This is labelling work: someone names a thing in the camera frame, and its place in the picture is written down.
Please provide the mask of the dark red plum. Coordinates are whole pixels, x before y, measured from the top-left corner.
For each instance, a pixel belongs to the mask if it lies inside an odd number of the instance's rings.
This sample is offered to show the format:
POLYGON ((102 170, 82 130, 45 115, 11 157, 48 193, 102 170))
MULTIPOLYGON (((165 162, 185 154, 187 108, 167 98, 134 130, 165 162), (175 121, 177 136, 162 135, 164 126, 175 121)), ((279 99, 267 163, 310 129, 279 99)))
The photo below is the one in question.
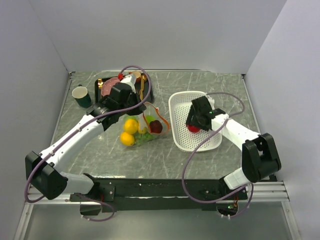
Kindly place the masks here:
POLYGON ((153 120, 149 123, 150 132, 160 134, 163 130, 163 125, 159 120, 153 120))

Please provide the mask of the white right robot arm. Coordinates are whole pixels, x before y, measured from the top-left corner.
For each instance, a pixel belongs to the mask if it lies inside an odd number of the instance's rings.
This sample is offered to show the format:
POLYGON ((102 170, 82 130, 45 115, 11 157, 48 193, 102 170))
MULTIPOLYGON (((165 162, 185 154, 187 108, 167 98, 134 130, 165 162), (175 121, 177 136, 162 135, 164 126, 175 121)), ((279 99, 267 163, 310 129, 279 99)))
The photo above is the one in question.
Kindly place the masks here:
POLYGON ((246 128, 220 108, 212 109, 205 96, 191 101, 186 124, 212 135, 222 134, 241 150, 241 167, 224 176, 219 186, 219 195, 232 198, 237 188, 256 183, 278 172, 282 168, 273 136, 260 134, 246 128))

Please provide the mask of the green grape bunch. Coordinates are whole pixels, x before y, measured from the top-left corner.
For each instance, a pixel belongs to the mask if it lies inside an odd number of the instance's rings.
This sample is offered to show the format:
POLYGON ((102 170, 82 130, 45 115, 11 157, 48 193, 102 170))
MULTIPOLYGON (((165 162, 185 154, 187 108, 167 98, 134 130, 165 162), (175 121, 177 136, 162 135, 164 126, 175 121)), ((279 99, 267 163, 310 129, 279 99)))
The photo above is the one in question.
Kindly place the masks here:
POLYGON ((134 144, 136 146, 140 146, 144 143, 152 141, 155 138, 154 135, 146 132, 146 133, 138 133, 134 135, 134 144))

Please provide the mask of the yellow orange fruit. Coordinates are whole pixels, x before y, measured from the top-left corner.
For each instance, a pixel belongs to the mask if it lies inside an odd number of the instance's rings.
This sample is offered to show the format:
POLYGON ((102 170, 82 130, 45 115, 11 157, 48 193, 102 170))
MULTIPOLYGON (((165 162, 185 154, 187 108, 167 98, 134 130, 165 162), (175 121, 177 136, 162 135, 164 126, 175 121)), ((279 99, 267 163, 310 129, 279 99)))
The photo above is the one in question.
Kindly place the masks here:
POLYGON ((138 131, 138 128, 138 122, 132 118, 127 119, 123 125, 123 130, 130 135, 134 135, 138 131))

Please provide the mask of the red strawberry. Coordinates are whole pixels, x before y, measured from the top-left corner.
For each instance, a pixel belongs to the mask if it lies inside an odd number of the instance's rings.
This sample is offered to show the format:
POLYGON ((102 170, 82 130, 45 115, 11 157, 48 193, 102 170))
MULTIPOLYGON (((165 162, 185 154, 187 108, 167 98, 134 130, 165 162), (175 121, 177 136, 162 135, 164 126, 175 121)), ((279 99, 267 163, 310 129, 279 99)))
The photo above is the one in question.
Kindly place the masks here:
POLYGON ((191 133, 198 133, 201 129, 192 125, 187 125, 188 130, 191 133))

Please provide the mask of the clear zip top bag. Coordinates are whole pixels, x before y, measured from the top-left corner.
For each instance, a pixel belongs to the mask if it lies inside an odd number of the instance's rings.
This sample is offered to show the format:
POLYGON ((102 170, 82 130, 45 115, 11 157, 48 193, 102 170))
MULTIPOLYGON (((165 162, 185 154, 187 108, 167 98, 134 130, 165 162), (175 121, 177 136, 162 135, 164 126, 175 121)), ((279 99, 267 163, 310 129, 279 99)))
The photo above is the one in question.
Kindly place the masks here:
POLYGON ((159 108, 145 102, 146 109, 139 115, 126 115, 122 124, 120 142, 126 147, 136 147, 166 134, 170 130, 168 121, 160 115, 159 108))

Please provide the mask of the green star fruit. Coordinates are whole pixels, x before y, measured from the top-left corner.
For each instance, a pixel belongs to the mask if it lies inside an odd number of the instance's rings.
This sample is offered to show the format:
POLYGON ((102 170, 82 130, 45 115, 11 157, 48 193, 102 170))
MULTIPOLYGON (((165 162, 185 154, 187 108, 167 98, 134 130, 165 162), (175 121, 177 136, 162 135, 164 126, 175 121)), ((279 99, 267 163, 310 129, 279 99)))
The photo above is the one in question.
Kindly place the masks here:
POLYGON ((146 119, 148 124, 150 124, 151 122, 156 120, 155 117, 153 117, 152 115, 146 115, 145 119, 146 119))

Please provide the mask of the yellow corn cob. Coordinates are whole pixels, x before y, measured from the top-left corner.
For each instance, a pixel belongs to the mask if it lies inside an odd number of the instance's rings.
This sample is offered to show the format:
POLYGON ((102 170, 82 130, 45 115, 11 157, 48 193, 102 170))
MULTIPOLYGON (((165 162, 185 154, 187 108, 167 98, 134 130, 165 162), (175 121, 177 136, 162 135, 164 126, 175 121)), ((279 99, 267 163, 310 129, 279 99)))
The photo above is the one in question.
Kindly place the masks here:
POLYGON ((146 134, 147 131, 148 131, 147 127, 145 127, 145 126, 140 126, 140 125, 138 126, 138 132, 139 132, 140 134, 146 134))

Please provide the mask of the green round cabbage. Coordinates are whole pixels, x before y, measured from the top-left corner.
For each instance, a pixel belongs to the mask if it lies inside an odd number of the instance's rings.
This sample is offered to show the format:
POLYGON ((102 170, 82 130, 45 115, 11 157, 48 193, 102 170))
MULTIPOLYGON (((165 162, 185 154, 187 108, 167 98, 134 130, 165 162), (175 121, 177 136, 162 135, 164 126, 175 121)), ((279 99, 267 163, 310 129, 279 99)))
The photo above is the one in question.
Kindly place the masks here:
POLYGON ((127 120, 135 120, 137 121, 138 120, 138 117, 135 116, 135 115, 127 115, 125 118, 124 118, 125 121, 127 120))

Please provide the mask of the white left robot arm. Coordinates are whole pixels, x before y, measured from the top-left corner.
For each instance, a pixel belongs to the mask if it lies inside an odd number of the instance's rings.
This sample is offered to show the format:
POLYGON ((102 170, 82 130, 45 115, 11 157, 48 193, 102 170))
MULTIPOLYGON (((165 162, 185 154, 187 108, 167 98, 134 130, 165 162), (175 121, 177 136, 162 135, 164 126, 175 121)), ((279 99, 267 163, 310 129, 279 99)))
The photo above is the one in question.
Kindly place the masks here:
POLYGON ((70 174, 64 167, 88 142, 105 132, 125 114, 135 116, 145 110, 144 102, 133 87, 117 83, 110 94, 91 106, 66 135, 41 153, 31 151, 25 157, 27 184, 33 185, 48 200, 62 193, 81 194, 95 200, 100 193, 95 179, 88 174, 70 174))

